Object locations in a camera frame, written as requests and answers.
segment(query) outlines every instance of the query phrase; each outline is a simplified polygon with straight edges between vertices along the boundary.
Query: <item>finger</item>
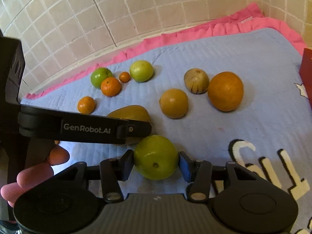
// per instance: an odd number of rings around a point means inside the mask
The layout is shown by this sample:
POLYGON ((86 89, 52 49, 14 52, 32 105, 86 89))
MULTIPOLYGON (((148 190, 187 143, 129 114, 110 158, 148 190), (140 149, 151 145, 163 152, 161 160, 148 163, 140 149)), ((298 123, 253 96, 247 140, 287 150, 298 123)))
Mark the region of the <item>finger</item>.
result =
POLYGON ((11 207, 14 207, 15 202, 8 201, 8 203, 11 207))
POLYGON ((67 150, 63 149, 61 146, 56 145, 50 152, 47 160, 50 165, 58 165, 66 163, 70 156, 67 150))
POLYGON ((54 175, 49 163, 44 162, 21 171, 16 180, 24 189, 31 189, 54 175))
POLYGON ((21 188, 17 182, 4 185, 1 188, 1 196, 11 202, 16 202, 18 197, 20 197, 23 193, 27 192, 29 189, 21 188))

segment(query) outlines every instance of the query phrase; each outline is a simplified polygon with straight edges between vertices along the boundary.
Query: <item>quilted mat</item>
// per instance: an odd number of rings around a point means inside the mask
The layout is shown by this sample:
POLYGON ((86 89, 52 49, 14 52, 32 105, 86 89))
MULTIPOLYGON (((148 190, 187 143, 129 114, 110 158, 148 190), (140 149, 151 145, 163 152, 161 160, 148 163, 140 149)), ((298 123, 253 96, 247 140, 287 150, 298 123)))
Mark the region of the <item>quilted mat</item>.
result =
MULTIPOLYGON (((146 83, 131 80, 123 84, 116 97, 105 97, 91 85, 88 75, 40 98, 25 98, 22 104, 77 112, 78 100, 88 95, 97 102, 93 114, 101 116, 127 105, 142 105, 151 116, 153 134, 167 137, 193 159, 214 165, 233 160, 246 166, 297 200, 300 214, 294 232, 311 225, 312 112, 298 74, 302 57, 282 34, 264 28, 201 38, 155 48, 108 68, 118 76, 140 59, 152 63, 154 77, 146 83), (207 94, 191 94, 183 82, 190 68, 201 68, 210 78, 222 71, 239 75, 245 87, 239 108, 223 113, 210 104, 207 94), (182 119, 169 119, 159 108, 159 98, 170 88, 188 95, 189 110, 182 119)), ((97 165, 134 148, 73 142, 60 145, 71 157, 68 163, 54 167, 55 172, 77 161, 97 165)), ((150 181, 134 168, 129 180, 120 185, 127 195, 184 193, 187 183, 179 171, 166 180, 150 181)), ((214 188, 214 192, 222 189, 218 183, 214 188)))

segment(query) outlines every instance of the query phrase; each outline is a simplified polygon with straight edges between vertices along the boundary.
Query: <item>white star print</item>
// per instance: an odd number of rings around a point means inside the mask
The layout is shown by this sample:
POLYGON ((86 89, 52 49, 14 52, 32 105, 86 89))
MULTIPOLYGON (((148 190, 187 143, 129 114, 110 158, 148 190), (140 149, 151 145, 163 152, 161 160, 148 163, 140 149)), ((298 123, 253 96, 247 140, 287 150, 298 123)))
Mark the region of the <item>white star print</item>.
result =
POLYGON ((297 83, 295 83, 295 85, 300 90, 300 95, 308 98, 308 94, 307 94, 307 91, 305 90, 305 86, 303 84, 297 84, 297 83))

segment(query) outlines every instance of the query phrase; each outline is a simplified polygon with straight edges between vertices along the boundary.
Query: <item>red object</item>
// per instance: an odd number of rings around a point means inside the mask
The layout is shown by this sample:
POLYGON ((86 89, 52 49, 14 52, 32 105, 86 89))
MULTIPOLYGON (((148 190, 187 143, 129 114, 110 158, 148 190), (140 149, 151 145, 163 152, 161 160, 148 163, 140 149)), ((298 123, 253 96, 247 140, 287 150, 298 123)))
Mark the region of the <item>red object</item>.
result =
POLYGON ((308 99, 312 108, 312 50, 305 48, 302 63, 299 70, 300 77, 308 94, 308 99))

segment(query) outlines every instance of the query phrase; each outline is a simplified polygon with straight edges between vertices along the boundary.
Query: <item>logo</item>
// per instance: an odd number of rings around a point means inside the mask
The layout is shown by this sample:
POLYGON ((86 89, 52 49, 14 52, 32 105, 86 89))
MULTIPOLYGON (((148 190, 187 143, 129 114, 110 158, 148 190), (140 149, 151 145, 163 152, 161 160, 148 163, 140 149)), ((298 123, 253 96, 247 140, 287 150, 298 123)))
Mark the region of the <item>logo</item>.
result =
POLYGON ((99 133, 99 134, 110 134, 110 129, 105 128, 102 129, 101 127, 99 128, 93 128, 93 127, 86 127, 84 125, 80 126, 74 126, 74 125, 69 125, 68 123, 64 124, 63 128, 65 130, 71 130, 71 131, 80 131, 80 132, 87 132, 87 133, 99 133))

